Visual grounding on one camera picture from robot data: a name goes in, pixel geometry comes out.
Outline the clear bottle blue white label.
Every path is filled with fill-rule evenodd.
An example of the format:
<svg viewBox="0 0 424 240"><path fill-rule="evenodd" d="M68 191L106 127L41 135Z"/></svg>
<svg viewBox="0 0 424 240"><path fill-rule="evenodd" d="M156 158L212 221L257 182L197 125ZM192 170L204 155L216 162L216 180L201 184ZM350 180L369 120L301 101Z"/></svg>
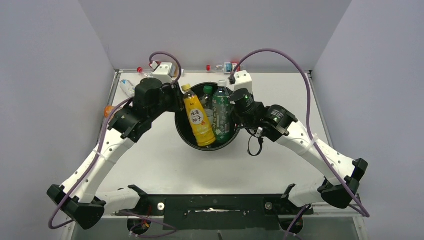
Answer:
<svg viewBox="0 0 424 240"><path fill-rule="evenodd" d="M127 95L128 98L135 96L135 85L127 79L120 80L119 86L121 90Z"/></svg>

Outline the clear bottle red blue label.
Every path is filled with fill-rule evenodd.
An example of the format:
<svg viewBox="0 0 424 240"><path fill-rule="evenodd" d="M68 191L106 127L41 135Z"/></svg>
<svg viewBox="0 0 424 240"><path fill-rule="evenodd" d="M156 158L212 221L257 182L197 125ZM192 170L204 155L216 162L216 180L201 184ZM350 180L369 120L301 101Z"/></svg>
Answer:
<svg viewBox="0 0 424 240"><path fill-rule="evenodd" d="M223 64L218 64L218 65L208 64L206 66L206 71L208 73L219 73L224 75L230 75L234 71L236 72L241 71L241 67L240 66L238 67L237 62L225 62Z"/></svg>

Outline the orange drink bottle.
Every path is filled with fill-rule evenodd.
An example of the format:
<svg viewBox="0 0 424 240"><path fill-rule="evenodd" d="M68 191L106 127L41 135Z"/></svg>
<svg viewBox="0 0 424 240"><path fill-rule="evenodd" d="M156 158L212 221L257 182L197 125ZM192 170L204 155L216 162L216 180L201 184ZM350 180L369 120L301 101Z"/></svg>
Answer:
<svg viewBox="0 0 424 240"><path fill-rule="evenodd" d="M104 110L103 110L103 116L104 118L108 118L110 117L111 119L113 118L114 114L111 114L111 112L113 111L115 107L113 105L107 105Z"/></svg>

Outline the dark green jasmine tea bottle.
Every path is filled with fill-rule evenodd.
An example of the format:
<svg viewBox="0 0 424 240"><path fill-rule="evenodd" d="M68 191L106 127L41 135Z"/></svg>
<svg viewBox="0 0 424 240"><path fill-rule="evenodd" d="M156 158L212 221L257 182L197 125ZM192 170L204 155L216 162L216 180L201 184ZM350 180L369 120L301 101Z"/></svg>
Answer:
<svg viewBox="0 0 424 240"><path fill-rule="evenodd" d="M217 82L217 91L212 96L213 131L216 141L226 143L230 137L230 92L227 89L227 81L222 79Z"/></svg>

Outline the green label water bottle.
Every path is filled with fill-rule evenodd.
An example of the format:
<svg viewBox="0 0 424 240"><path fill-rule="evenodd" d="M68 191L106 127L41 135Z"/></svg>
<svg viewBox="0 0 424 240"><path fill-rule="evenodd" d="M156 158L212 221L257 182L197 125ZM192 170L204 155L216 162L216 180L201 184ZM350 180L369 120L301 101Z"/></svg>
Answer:
<svg viewBox="0 0 424 240"><path fill-rule="evenodd" d="M206 113L206 116L209 120L211 126L214 123L214 111L213 111L213 87L210 85L206 85L203 87L203 96L200 98L200 102L203 106L203 109Z"/></svg>

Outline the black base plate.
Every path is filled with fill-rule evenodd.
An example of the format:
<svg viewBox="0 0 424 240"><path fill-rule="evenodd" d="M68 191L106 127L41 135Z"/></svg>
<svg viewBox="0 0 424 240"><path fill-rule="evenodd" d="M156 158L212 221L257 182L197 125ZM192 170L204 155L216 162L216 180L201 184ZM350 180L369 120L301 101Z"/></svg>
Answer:
<svg viewBox="0 0 424 240"><path fill-rule="evenodd" d="M277 217L293 219L301 211L283 194L142 196L130 214L160 218L163 229L246 230L280 229Z"/></svg>

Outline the yellow honey pomelo drink bottle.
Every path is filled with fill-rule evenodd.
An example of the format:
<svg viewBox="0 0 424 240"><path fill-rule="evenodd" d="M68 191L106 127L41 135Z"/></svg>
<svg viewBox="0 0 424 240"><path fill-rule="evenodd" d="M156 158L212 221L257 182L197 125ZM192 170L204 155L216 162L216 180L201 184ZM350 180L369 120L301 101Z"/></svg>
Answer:
<svg viewBox="0 0 424 240"><path fill-rule="evenodd" d="M197 145L199 147L212 145L216 137L199 97L193 92L190 84L185 84L181 88L186 115Z"/></svg>

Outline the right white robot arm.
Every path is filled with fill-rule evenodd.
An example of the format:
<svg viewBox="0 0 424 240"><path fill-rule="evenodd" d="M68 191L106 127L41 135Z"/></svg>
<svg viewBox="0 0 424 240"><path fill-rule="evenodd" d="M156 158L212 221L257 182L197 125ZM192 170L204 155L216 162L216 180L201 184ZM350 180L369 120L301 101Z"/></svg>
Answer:
<svg viewBox="0 0 424 240"><path fill-rule="evenodd" d="M354 160L337 152L317 136L310 135L294 114L277 104L264 106L254 101L246 88L234 91L229 102L237 126L255 138L267 138L288 148L323 175L323 180L289 185L281 199L286 213L292 214L300 207L321 202L338 209L346 209L351 204L353 198L349 192L357 193L368 168L367 161Z"/></svg>

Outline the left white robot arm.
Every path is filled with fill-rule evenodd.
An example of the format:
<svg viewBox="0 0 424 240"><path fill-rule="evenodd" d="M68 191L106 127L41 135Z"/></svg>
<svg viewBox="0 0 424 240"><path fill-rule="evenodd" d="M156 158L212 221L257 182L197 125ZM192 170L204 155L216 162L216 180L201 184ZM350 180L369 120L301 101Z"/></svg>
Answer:
<svg viewBox="0 0 424 240"><path fill-rule="evenodd" d="M183 93L178 80L165 83L153 77L144 78L135 87L134 97L119 103L104 120L96 147L81 166L63 183L53 184L47 196L70 220L53 225L52 230L72 222L82 229L95 226L104 215L132 210L145 192L135 185L116 191L99 193L98 189L119 159L152 128L153 122L165 112L183 109Z"/></svg>

